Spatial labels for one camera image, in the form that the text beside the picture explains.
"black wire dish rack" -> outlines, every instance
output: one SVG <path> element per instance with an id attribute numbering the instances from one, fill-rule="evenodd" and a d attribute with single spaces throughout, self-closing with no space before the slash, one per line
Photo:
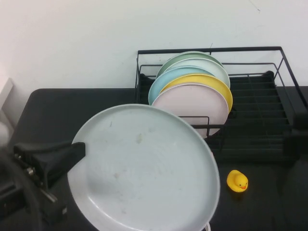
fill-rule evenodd
<path id="1" fill-rule="evenodd" d="M 296 89 L 306 109 L 308 104 L 281 47 L 138 51 L 136 102 L 148 104 L 149 89 L 158 69 L 168 58 L 186 51 L 213 55 L 222 62 L 230 77 L 233 107 L 226 123 L 213 125 L 202 115 L 200 117 L 208 118 L 207 124 L 193 125 L 194 128 L 207 128 L 208 133 L 212 128 L 220 128 L 205 139 L 218 162 L 298 159 L 298 154 L 285 148 L 292 133 L 292 116 L 296 113 L 287 86 Z"/>

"yellow plate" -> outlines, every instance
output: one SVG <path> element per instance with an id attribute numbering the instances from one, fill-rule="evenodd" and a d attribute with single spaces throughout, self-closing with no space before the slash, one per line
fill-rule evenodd
<path id="1" fill-rule="evenodd" d="M 229 107 L 229 112 L 231 111 L 231 108 L 233 105 L 233 97 L 232 97 L 231 91 L 225 83 L 215 78 L 214 76 L 210 76 L 206 74 L 189 74 L 189 75 L 181 76 L 169 82 L 167 85 L 165 85 L 165 87 L 160 91 L 160 93 L 162 93 L 164 90 L 174 85 L 177 85 L 180 83 L 186 83 L 186 82 L 202 83 L 204 85 L 207 85 L 217 90 L 225 98 L 225 100 L 227 101 L 228 107 Z"/>

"drying rack tray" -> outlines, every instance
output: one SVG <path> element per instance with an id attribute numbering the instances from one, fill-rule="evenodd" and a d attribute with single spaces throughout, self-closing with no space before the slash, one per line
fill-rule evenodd
<path id="1" fill-rule="evenodd" d="M 226 48 L 225 50 L 230 49 L 255 50 L 256 48 Z M 209 52 L 210 54 L 215 51 L 215 49 L 192 49 L 192 51 L 195 50 Z M 180 53 L 188 50 L 160 50 L 156 52 L 164 53 L 170 51 L 173 51 L 172 53 Z M 155 51 L 140 52 L 141 54 L 155 53 Z M 283 61 L 287 64 L 287 67 L 289 67 L 289 64 L 286 61 L 283 51 L 282 54 L 280 64 L 274 65 L 276 67 L 276 73 L 267 71 L 251 74 L 229 74 L 231 81 L 230 89 L 233 95 L 233 107 L 225 125 L 206 124 L 193 126 L 194 128 L 208 128 L 208 130 L 211 128 L 220 128 L 219 132 L 205 139 L 217 161 L 284 162 L 294 161 L 297 158 L 294 154 L 283 153 L 284 139 L 291 133 L 292 122 L 286 115 L 275 83 L 275 78 L 279 76 L 282 82 L 281 88 L 285 89 L 279 69 Z M 142 68 L 161 66 L 161 64 L 140 65 L 138 61 L 139 59 L 137 58 L 135 96 L 138 103 L 148 104 L 148 93 L 154 82 L 154 75 L 143 74 Z M 260 63 L 240 64 L 259 65 Z M 291 77 L 294 76 L 291 68 L 289 71 L 291 72 Z M 307 104 L 305 98 L 300 95 L 301 91 L 299 87 L 296 89 L 299 91 L 299 96 L 303 100 L 303 104 Z"/>

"yellow rubber duck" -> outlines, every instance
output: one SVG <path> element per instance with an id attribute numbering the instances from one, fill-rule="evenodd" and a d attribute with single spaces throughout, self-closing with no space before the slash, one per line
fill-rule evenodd
<path id="1" fill-rule="evenodd" d="M 232 170 L 227 177 L 227 185 L 235 192 L 241 193 L 248 188 L 247 177 L 238 170 Z"/>

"black countertop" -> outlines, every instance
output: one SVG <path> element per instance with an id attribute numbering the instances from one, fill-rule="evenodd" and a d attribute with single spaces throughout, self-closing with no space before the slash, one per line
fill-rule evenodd
<path id="1" fill-rule="evenodd" d="M 308 98 L 308 88 L 303 88 Z M 289 89 L 297 111 L 302 105 Z M 79 128 L 96 113 L 119 104 L 134 103 L 134 89 L 42 89 L 33 92 L 16 126 L 9 147 L 17 142 L 72 141 Z M 291 166 L 266 164 L 218 163 L 221 194 L 214 217 L 213 231 L 284 231 L 308 230 L 308 162 L 299 160 Z M 227 188 L 226 177 L 238 169 L 249 179 L 249 189 L 242 194 Z M 44 230 L 95 230 L 77 208 L 67 177 L 52 192 L 67 202 L 67 221 Z M 31 230 L 29 215 L 21 210 L 0 222 L 0 230 Z"/>

